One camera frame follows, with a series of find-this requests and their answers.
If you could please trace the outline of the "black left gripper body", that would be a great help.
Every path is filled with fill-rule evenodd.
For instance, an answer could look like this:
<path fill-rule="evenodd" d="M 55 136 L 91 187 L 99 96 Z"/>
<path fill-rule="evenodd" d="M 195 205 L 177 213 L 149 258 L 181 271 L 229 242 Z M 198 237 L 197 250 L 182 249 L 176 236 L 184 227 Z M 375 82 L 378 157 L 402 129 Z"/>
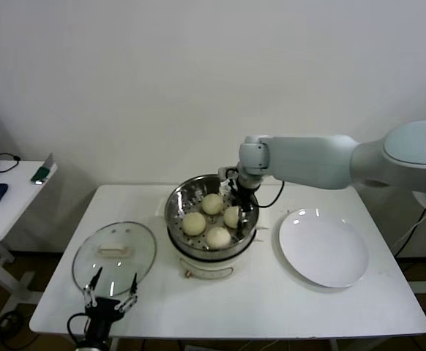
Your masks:
<path fill-rule="evenodd" d="M 89 326 L 85 332 L 86 340 L 107 340 L 113 323 L 122 318 L 119 311 L 120 300 L 96 298 L 96 306 L 85 305 L 85 314 L 89 318 Z"/>

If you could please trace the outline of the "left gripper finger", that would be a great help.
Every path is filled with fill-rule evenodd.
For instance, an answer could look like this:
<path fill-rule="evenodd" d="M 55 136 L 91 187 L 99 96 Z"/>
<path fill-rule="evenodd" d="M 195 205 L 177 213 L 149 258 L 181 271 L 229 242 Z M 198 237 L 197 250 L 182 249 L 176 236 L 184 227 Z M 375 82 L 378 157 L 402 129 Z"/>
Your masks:
<path fill-rule="evenodd" d="M 132 280 L 132 284 L 130 286 L 128 297 L 120 304 L 120 307 L 119 307 L 120 313 L 125 314 L 136 304 L 138 300 L 137 291 L 138 291 L 138 274 L 135 273 Z"/>
<path fill-rule="evenodd" d="M 98 306 L 100 297 L 96 296 L 95 288 L 100 279 L 102 273 L 102 267 L 99 267 L 96 274 L 91 278 L 88 285 L 83 289 L 84 309 L 90 310 Z"/>

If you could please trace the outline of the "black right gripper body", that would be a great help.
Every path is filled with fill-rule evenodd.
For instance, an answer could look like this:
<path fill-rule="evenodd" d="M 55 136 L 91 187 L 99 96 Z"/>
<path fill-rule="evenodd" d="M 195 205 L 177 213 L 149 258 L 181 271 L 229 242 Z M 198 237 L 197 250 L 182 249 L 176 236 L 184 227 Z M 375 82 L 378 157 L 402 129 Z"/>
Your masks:
<path fill-rule="evenodd" d="M 242 212 L 242 203 L 252 203 L 253 205 L 253 193 L 250 189 L 232 189 L 231 190 L 231 196 L 232 196 L 232 204 L 234 206 L 237 206 L 239 210 Z"/>

